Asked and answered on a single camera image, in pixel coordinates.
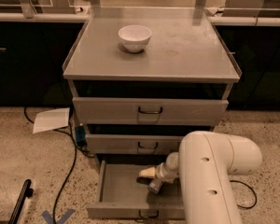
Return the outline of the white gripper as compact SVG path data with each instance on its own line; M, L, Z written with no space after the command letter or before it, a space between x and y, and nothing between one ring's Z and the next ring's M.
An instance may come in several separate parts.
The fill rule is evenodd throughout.
M167 167L165 162L155 167L149 167L139 172L140 177L155 178L162 182L173 183L176 179L176 171L172 171Z

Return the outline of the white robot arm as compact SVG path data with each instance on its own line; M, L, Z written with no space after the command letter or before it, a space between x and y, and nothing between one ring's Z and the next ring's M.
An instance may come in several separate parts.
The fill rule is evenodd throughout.
M261 151L252 140L196 131L166 161L139 175L167 183L180 180L187 224L243 224L229 176L251 175L261 164Z

